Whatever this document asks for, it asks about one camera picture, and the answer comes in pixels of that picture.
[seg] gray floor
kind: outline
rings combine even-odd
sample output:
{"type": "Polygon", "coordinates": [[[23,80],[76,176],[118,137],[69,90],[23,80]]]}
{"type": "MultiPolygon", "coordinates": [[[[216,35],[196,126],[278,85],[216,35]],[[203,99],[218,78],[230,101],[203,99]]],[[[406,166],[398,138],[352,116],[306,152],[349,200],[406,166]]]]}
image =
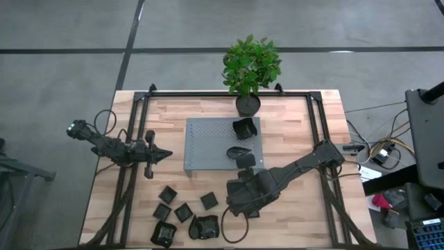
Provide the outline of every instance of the gray floor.
{"type": "MultiPolygon", "coordinates": [[[[124,48],[137,0],[0,0],[0,49],[124,48]]],[[[226,47],[254,33],[279,47],[443,46],[433,0],[147,0],[135,47],[226,47]]],[[[125,90],[221,89],[221,54],[132,55],[125,90]]],[[[444,79],[442,52],[283,53],[278,82],[340,89],[345,110],[404,100],[404,91],[444,79]]],[[[65,135],[112,103],[122,55],[0,55],[0,137],[10,157],[57,171],[35,182],[13,249],[75,246],[97,158],[65,135]]],[[[364,137],[404,104],[350,112],[364,137]]],[[[397,124],[407,120],[404,114],[397,124]]],[[[369,140],[389,132],[390,124],[369,140]]],[[[409,134],[402,139],[411,145],[409,134]]],[[[402,151],[402,160],[414,159],[402,151]]],[[[377,240],[407,247],[404,231],[380,224],[377,240]]]]}

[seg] black pot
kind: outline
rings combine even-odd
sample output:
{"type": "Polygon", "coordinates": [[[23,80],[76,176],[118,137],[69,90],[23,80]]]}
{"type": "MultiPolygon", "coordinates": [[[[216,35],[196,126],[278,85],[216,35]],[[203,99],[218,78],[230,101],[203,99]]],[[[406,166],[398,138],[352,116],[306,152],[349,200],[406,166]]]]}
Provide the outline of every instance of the black pot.
{"type": "Polygon", "coordinates": [[[236,109],[240,117],[252,117],[260,107],[261,100],[255,94],[250,94],[250,98],[243,96],[236,98],[236,109]]]}

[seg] gray metal tray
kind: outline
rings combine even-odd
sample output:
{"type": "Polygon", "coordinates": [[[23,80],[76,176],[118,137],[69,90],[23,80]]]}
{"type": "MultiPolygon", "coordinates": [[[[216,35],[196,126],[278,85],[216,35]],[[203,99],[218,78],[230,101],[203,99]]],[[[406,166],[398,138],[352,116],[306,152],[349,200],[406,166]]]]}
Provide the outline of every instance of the gray metal tray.
{"type": "Polygon", "coordinates": [[[230,147],[238,146],[252,149],[255,155],[255,169],[264,168],[260,118],[253,117],[257,136],[238,140],[232,123],[233,118],[188,118],[185,136],[184,170],[233,170],[236,161],[227,157],[230,147]]]}

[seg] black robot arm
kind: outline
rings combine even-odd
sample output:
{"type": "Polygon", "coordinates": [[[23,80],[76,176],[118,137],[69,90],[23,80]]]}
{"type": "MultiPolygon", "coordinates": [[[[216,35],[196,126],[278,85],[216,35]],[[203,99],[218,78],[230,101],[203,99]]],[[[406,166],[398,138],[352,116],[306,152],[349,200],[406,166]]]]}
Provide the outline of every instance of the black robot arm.
{"type": "Polygon", "coordinates": [[[314,150],[285,167],[274,167],[253,174],[252,169],[239,172],[239,178],[227,182],[227,204],[230,211],[239,213],[258,211],[279,198],[290,181],[318,167],[338,167],[344,158],[328,140],[319,142],[314,150]]]}
{"type": "Polygon", "coordinates": [[[138,139],[131,144],[125,144],[119,138],[111,138],[93,131],[85,120],[75,120],[67,129],[67,135],[78,140],[87,140],[95,147],[91,151],[98,156],[106,156],[118,166],[130,166],[133,163],[146,163],[145,177],[153,178],[151,164],[157,164],[161,160],[173,154],[173,152],[159,149],[154,144],[154,131],[147,131],[145,141],[138,139]]]}

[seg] wooden table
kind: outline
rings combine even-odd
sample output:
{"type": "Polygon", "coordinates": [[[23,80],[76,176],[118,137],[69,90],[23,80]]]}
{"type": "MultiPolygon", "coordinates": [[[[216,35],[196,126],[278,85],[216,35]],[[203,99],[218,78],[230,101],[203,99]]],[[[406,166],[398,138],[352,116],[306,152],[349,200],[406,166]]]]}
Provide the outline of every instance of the wooden table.
{"type": "MultiPolygon", "coordinates": [[[[339,91],[321,90],[321,92],[333,143],[350,142],[339,91]]],[[[117,114],[117,125],[110,136],[117,136],[121,128],[127,128],[133,94],[134,91],[116,92],[112,110],[117,114]]],[[[222,212],[226,209],[225,184],[227,180],[237,178],[237,172],[194,171],[192,178],[188,178],[183,170],[185,124],[188,117],[237,117],[234,100],[233,97],[151,97],[149,99],[145,130],[154,130],[156,145],[171,150],[173,155],[153,166],[152,180],[146,179],[144,168],[139,167],[127,247],[160,247],[152,244],[150,238],[157,223],[152,216],[160,202],[157,196],[165,185],[178,192],[170,205],[173,210],[187,202],[198,216],[218,215],[220,223],[222,212]],[[199,197],[210,191],[215,193],[219,205],[205,211],[199,197]]],[[[264,164],[267,168],[283,167],[313,149],[307,102],[304,98],[261,97],[261,103],[262,106],[256,116],[261,119],[264,164]]],[[[316,106],[314,110],[318,120],[318,130],[322,131],[316,106]]],[[[110,163],[107,158],[100,159],[98,170],[110,163]]],[[[110,214],[118,169],[111,167],[95,178],[80,243],[91,239],[110,214]]],[[[357,166],[344,164],[342,174],[349,173],[357,173],[357,166]]],[[[340,181],[345,209],[364,235],[375,242],[375,233],[360,178],[346,176],[340,181]]],[[[250,220],[250,230],[246,239],[231,245],[225,242],[221,235],[217,239],[191,240],[188,236],[191,219],[181,224],[171,212],[166,222],[178,227],[171,247],[330,247],[321,182],[317,171],[310,171],[292,181],[277,201],[260,210],[260,216],[259,219],[250,220]]],[[[341,239],[341,224],[336,213],[335,223],[341,239]]],[[[118,223],[116,239],[119,239],[119,225],[118,223]]],[[[234,217],[228,213],[224,227],[227,237],[236,240],[244,234],[245,220],[243,217],[234,217]]]]}

